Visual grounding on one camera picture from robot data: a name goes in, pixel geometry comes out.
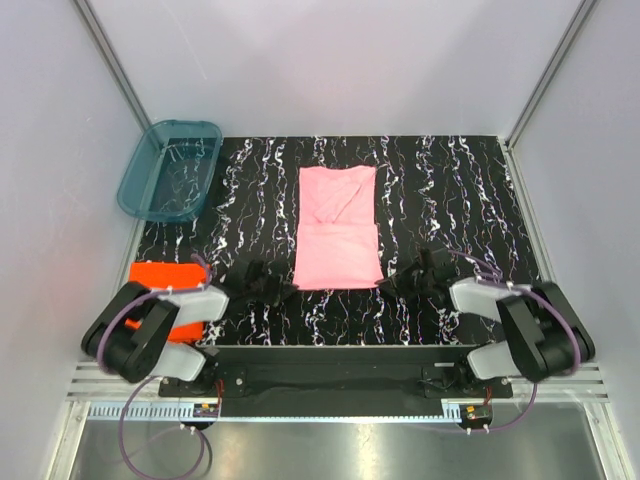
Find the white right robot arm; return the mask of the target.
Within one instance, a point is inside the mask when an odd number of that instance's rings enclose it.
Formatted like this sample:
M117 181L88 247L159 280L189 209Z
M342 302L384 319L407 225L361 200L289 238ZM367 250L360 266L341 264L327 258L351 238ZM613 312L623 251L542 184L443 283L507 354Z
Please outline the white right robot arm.
M538 384L571 375L594 359L593 339L554 282L515 284L470 254L448 248L420 251L410 266L379 280L396 298L423 296L436 306L502 325L504 340L472 349L453 367L453 384L476 396L490 381L521 376Z

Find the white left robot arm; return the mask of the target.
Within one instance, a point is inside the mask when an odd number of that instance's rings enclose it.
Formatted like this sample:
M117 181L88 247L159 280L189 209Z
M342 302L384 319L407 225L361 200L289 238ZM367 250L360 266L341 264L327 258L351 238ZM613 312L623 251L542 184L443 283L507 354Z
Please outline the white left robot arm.
M130 384L164 376L180 380L196 396L214 388L216 372L193 340L176 339L172 332L219 322L251 303L278 306L298 291L256 260L237 262L218 274L197 254L189 263L142 266L152 270L151 277L120 287L84 334L81 350L102 372Z

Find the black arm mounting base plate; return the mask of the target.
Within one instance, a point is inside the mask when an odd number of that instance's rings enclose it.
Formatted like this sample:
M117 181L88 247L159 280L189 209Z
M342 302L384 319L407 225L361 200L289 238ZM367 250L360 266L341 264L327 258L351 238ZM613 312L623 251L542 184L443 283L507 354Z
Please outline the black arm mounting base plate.
M158 376L170 399L221 398L231 421L341 421L441 415L444 399L509 399L508 381L571 372L565 341L482 347L223 347L110 345L107 370L130 384Z

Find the pink t shirt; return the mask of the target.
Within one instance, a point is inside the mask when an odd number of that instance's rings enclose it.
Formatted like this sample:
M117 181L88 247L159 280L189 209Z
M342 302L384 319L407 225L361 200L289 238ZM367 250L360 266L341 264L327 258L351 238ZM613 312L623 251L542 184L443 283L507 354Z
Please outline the pink t shirt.
M376 168L304 167L293 284L301 291L372 289L383 279Z

